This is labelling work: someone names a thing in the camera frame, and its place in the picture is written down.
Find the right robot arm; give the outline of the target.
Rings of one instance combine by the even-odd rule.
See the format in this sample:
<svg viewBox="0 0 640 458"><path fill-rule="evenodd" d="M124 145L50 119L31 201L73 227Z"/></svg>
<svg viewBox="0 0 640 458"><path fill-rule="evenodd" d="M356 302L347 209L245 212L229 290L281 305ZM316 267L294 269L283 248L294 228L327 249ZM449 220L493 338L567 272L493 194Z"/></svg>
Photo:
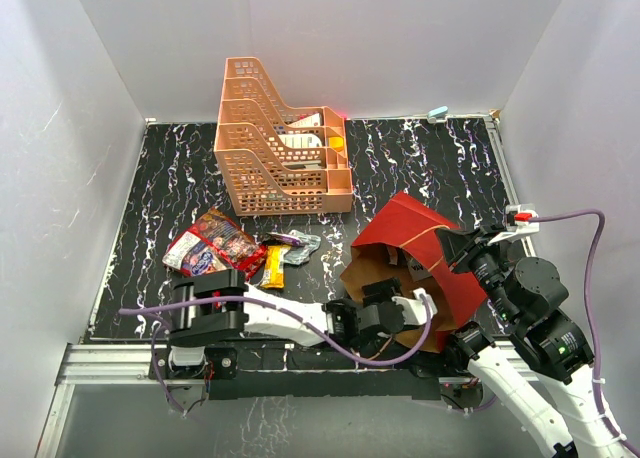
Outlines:
<svg viewBox="0 0 640 458"><path fill-rule="evenodd" d="M507 263L502 232L498 226L439 229L436 237L450 271L472 274L509 325L514 351L549 396L543 398L475 322L449 336L447 366L487 385L545 457L637 456L594 389L595 354L560 308L569 292L556 266L535 256Z"/></svg>

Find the red brown paper bag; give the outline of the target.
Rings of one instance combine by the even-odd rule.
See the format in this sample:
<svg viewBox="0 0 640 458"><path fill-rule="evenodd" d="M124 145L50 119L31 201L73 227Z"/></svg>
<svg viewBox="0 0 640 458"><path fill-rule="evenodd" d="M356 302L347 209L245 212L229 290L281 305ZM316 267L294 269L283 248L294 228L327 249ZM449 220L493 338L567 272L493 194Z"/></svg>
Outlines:
<svg viewBox="0 0 640 458"><path fill-rule="evenodd" d="M347 294L362 302L362 287L397 278L402 294L416 288L429 293L437 307L421 349L440 352L455 330L473 318L486 300L471 273L452 273L436 237L438 229L457 226L404 192L397 193L375 215L351 245L351 262L340 279Z"/></svg>

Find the silver foil snack packet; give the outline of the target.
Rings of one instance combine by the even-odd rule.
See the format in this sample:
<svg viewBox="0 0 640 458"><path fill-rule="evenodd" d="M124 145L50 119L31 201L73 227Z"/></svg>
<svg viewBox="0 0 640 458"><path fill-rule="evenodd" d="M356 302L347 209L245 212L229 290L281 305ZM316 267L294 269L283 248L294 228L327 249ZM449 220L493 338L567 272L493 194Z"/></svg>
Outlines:
<svg viewBox="0 0 640 458"><path fill-rule="evenodd" d="M310 260L311 255L317 251L321 244L321 237L318 235L306 234L299 230L292 230L290 236L296 238L301 245L292 247L284 255L284 263L293 266L300 266Z"/></svg>

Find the red candy bag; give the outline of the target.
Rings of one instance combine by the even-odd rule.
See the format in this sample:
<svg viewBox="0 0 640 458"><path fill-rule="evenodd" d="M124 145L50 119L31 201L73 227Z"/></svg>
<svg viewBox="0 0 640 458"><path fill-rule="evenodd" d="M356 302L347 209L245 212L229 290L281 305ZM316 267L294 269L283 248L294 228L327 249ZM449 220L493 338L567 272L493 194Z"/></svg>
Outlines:
<svg viewBox="0 0 640 458"><path fill-rule="evenodd" d="M210 208L171 243L162 263L187 277L228 269L250 279L263 265L267 248L216 208Z"/></svg>

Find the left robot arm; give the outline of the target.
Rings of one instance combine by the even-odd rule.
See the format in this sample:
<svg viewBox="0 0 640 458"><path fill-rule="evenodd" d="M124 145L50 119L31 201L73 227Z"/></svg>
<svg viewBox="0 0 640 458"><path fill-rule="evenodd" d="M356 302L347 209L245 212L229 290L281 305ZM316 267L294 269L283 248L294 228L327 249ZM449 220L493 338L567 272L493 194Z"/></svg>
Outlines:
<svg viewBox="0 0 640 458"><path fill-rule="evenodd" d="M226 270L183 278L173 285L174 303L222 297L225 300L185 307L174 313L169 333L169 364L186 377L206 365L205 347L237 338L243 332L289 340L303 347L325 342L308 326L344 348L358 349L377 337L391 337L408 324L403 305L391 295L366 305L350 298L325 304L302 303L266 293L244 282L242 272ZM243 301L229 301L243 296Z"/></svg>

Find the yellow snack packet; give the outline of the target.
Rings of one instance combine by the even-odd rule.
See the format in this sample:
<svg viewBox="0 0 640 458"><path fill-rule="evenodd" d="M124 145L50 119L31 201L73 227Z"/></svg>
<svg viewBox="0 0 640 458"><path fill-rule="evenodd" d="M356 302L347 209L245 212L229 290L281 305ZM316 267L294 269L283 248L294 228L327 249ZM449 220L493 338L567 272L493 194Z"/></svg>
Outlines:
<svg viewBox="0 0 640 458"><path fill-rule="evenodd" d="M284 265L286 254L291 246L271 245L267 248L267 256L263 270L263 276L259 286L263 289L281 290L285 286Z"/></svg>

